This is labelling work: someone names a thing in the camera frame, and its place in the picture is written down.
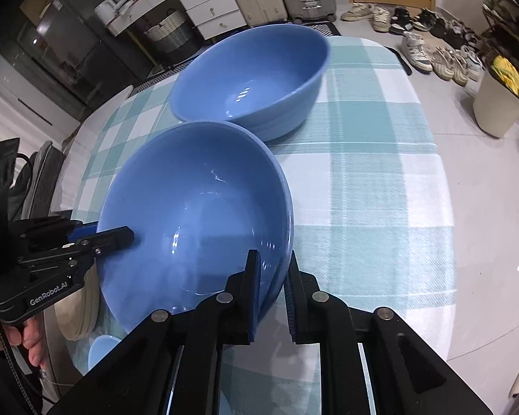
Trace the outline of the person's left hand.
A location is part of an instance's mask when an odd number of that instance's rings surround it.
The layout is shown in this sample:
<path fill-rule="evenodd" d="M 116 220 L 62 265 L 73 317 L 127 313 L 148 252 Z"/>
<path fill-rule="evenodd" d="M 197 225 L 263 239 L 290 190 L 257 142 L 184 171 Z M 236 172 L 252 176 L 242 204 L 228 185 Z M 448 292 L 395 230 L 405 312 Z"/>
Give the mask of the person's left hand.
<path fill-rule="evenodd" d="M 4 325 L 6 338 L 11 346 L 24 346 L 29 353 L 29 361 L 33 366 L 45 368 L 47 363 L 47 345 L 44 315 L 31 317 L 23 324 L 22 330 L 15 326 Z"/>

